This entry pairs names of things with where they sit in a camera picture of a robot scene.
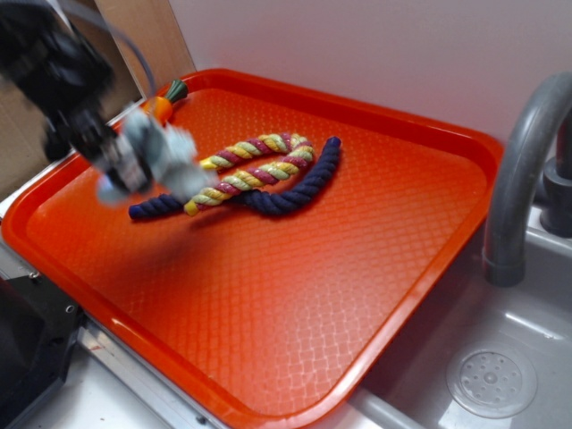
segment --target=carrot toy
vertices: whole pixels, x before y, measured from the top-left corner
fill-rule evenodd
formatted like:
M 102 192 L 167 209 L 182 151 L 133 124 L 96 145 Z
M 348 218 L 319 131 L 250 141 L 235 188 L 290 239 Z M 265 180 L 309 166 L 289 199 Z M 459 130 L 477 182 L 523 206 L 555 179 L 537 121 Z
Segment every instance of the carrot toy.
M 175 79 L 163 97 L 155 96 L 148 99 L 142 106 L 146 114 L 152 114 L 164 126 L 172 116 L 172 105 L 186 98 L 189 93 L 187 85 L 182 80 Z

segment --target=sink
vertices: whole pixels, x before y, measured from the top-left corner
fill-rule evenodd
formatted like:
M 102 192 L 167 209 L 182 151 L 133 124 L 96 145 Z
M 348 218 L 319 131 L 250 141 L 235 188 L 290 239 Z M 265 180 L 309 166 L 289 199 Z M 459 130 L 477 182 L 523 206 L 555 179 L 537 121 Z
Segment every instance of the sink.
M 391 427 L 570 427 L 572 242 L 528 228 L 512 288 L 486 282 L 482 246 L 480 230 L 362 382 L 413 421 Z

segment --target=rope toy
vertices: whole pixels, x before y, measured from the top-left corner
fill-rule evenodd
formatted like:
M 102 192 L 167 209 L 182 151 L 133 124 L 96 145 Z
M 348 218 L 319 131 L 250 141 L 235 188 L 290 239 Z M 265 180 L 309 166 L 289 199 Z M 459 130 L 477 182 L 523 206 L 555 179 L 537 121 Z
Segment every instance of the rope toy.
M 249 206 L 263 215 L 286 215 L 299 210 L 310 203 L 333 177 L 341 156 L 341 141 L 337 137 L 331 137 L 326 141 L 320 158 L 306 177 L 293 189 L 284 191 L 282 194 L 262 192 L 259 189 L 254 189 L 260 186 L 254 185 L 261 182 L 264 184 L 275 184 L 279 180 L 287 180 L 292 174 L 295 174 L 300 168 L 306 167 L 311 162 L 313 159 L 311 143 L 296 134 L 292 136 L 288 134 L 280 136 L 273 134 L 261 136 L 259 139 L 239 142 L 233 147 L 227 147 L 216 155 L 201 161 L 201 165 L 207 169 L 220 171 L 231 168 L 254 156 L 274 152 L 284 153 L 290 149 L 291 151 L 288 155 L 279 162 L 248 169 L 246 172 L 237 172 L 225 177 L 214 188 L 207 188 L 212 190 L 205 192 L 205 189 L 203 189 L 187 205 L 183 205 L 170 195 L 161 194 L 157 198 L 151 198 L 141 204 L 131 206 L 129 209 L 130 218 L 150 219 L 161 215 L 180 213 L 183 206 L 189 205 L 193 211 L 192 214 L 195 215 L 199 211 L 218 206 L 225 200 Z M 213 204 L 202 203 L 202 201 L 207 200 L 209 202 L 212 200 Z
M 254 156 L 275 153 L 287 154 L 280 161 L 261 165 L 258 168 L 248 168 L 246 171 L 237 170 L 226 176 L 214 188 L 204 188 L 183 207 L 185 213 L 194 216 L 223 201 L 239 195 L 241 192 L 274 185 L 278 181 L 286 181 L 297 174 L 301 168 L 307 167 L 314 160 L 312 143 L 298 134 L 270 134 L 258 139 L 241 141 L 227 147 L 214 156 L 201 161 L 205 169 L 221 171 L 235 164 L 251 159 Z

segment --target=drain strainer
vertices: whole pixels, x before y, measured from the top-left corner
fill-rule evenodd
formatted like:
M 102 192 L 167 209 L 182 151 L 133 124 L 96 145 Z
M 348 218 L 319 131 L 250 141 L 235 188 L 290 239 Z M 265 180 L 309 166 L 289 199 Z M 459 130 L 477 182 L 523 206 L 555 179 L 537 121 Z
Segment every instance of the drain strainer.
M 447 370 L 453 398 L 471 413 L 514 416 L 532 402 L 536 373 L 528 358 L 504 344 L 479 342 L 455 354 Z

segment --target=metal edge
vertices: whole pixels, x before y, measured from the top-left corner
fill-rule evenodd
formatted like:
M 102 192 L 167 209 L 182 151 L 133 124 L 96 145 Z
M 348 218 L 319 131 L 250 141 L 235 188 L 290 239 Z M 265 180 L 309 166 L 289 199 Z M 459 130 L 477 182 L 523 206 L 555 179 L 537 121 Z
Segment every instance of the metal edge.
M 169 426 L 229 429 L 93 319 L 80 328 L 78 343 Z

